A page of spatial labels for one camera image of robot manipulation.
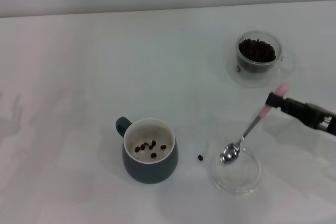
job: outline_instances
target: mug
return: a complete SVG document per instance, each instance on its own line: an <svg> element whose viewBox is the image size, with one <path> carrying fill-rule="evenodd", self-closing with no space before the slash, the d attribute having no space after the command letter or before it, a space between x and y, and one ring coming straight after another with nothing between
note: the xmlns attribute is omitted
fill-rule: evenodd
<svg viewBox="0 0 336 224"><path fill-rule="evenodd" d="M179 153L175 135L165 122L145 118L131 123L121 117L115 124L123 137L122 160L132 178L155 184L173 173Z"/></svg>

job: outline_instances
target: spoon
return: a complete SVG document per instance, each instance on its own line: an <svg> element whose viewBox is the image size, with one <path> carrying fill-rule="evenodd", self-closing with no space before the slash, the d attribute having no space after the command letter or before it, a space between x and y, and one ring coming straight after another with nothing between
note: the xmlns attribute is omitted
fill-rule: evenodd
<svg viewBox="0 0 336 224"><path fill-rule="evenodd" d="M274 94L283 97L289 89L289 86L285 83L278 86L278 88L275 90ZM250 126L247 128L247 130L243 133L241 138L236 143L229 143L225 149L220 153L219 159L220 161L225 164L229 165L236 161L240 154L240 144L242 141L246 138L248 133L257 125L257 123L264 118L267 113L271 110L271 106L265 105L259 115L253 120L253 122L250 124Z"/></svg>

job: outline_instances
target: white tabletop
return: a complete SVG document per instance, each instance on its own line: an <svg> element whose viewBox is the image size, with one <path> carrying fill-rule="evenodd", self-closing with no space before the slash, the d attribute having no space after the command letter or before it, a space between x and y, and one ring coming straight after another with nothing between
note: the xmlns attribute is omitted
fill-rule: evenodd
<svg viewBox="0 0 336 224"><path fill-rule="evenodd" d="M257 191L218 190L206 165L277 85L229 77L246 31L296 60L289 97L336 111L335 13L315 2L0 19L0 223L334 224L336 137L279 110L246 139L265 169ZM120 116L171 126L170 178L128 175Z"/></svg>

